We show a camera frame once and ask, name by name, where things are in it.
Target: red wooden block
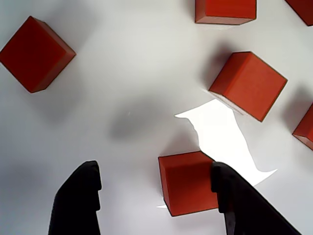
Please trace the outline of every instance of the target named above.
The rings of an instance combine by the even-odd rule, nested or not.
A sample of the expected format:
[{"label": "red wooden block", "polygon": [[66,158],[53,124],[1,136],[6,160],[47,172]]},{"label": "red wooden block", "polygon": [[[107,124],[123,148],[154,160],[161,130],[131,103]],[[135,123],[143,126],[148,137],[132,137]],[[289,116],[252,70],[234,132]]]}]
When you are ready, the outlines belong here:
[{"label": "red wooden block", "polygon": [[256,0],[196,0],[196,23],[244,24],[256,19]]},{"label": "red wooden block", "polygon": [[263,121],[286,83],[252,52],[236,52],[209,90],[234,110]]},{"label": "red wooden block", "polygon": [[218,208],[211,191],[213,160],[202,152],[159,157],[164,201],[172,216]]},{"label": "red wooden block", "polygon": [[313,150],[313,105],[295,129],[293,135]]},{"label": "red wooden block", "polygon": [[0,62],[31,93],[46,89],[76,53],[30,16],[0,52]]},{"label": "red wooden block", "polygon": [[313,25],[313,0],[286,0],[286,2],[307,26]]}]

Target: cube face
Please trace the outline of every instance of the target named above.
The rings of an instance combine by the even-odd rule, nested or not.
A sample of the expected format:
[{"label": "cube face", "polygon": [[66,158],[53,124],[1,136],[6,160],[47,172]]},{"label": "cube face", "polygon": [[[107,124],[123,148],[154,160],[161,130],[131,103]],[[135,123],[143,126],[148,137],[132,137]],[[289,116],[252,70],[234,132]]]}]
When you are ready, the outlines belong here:
[{"label": "cube face", "polygon": [[212,162],[202,152],[159,157],[164,201],[172,216],[218,207],[211,191]]},{"label": "cube face", "polygon": [[256,19],[256,0],[196,0],[196,23],[243,24]]},{"label": "cube face", "polygon": [[293,135],[313,150],[313,105],[295,129]]},{"label": "cube face", "polygon": [[33,93],[47,88],[75,55],[48,25],[29,17],[0,52],[0,61]]},{"label": "cube face", "polygon": [[237,52],[209,90],[223,96],[239,112],[263,121],[286,83],[287,79],[252,52]]},{"label": "cube face", "polygon": [[307,26],[313,25],[313,0],[286,0]]}]

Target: red cube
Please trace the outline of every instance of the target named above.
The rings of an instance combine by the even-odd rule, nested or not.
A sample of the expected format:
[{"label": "red cube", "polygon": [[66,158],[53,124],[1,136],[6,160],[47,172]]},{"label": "red cube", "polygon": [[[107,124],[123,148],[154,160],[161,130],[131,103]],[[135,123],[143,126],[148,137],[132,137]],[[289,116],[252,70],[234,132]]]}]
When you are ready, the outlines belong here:
[{"label": "red cube", "polygon": [[286,2],[307,26],[313,25],[313,0],[286,0]]},{"label": "red cube", "polygon": [[252,52],[233,53],[209,89],[242,114],[263,121],[287,83]]},{"label": "red cube", "polygon": [[256,19],[256,0],[196,0],[196,23],[244,24]]},{"label": "red cube", "polygon": [[164,201],[172,216],[218,208],[211,191],[213,160],[202,152],[159,157]]},{"label": "red cube", "polygon": [[293,135],[313,150],[313,105],[293,132]]},{"label": "red cube", "polygon": [[0,62],[31,93],[46,89],[76,53],[30,16],[0,52]]}]

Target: block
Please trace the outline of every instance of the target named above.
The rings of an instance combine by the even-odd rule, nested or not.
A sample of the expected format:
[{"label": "block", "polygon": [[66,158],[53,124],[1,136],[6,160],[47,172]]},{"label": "block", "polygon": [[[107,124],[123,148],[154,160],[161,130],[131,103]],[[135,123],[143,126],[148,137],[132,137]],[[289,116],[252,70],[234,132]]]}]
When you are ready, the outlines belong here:
[{"label": "block", "polygon": [[256,0],[196,0],[196,23],[244,24],[256,19]]},{"label": "block", "polygon": [[293,135],[313,150],[313,105],[295,129]]},{"label": "block", "polygon": [[0,52],[0,62],[31,93],[46,89],[76,53],[30,16]]},{"label": "block", "polygon": [[213,160],[202,152],[159,157],[164,201],[172,216],[218,208],[211,191]]},{"label": "block", "polygon": [[313,25],[313,0],[286,0],[307,26]]},{"label": "block", "polygon": [[209,89],[232,109],[263,121],[287,83],[252,52],[233,53]]}]

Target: white surface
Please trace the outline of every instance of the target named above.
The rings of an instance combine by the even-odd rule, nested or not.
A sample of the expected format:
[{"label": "white surface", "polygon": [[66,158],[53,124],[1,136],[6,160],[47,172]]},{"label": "white surface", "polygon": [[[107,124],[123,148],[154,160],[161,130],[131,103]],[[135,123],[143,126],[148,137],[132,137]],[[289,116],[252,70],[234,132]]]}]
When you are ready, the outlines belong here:
[{"label": "white surface", "polygon": [[1,46],[33,15],[78,53],[37,94],[0,67],[0,234],[46,234],[57,189],[94,159],[103,234],[225,234],[216,210],[171,218],[157,208],[157,157],[194,148],[192,126],[174,115],[210,101],[203,78],[214,79],[223,55],[239,50],[289,79],[263,123],[235,116],[257,168],[278,169],[258,190],[302,234],[313,233],[313,152],[291,135],[313,102],[313,28],[283,0],[259,0],[258,19],[240,27],[197,25],[193,2],[0,1]]}]

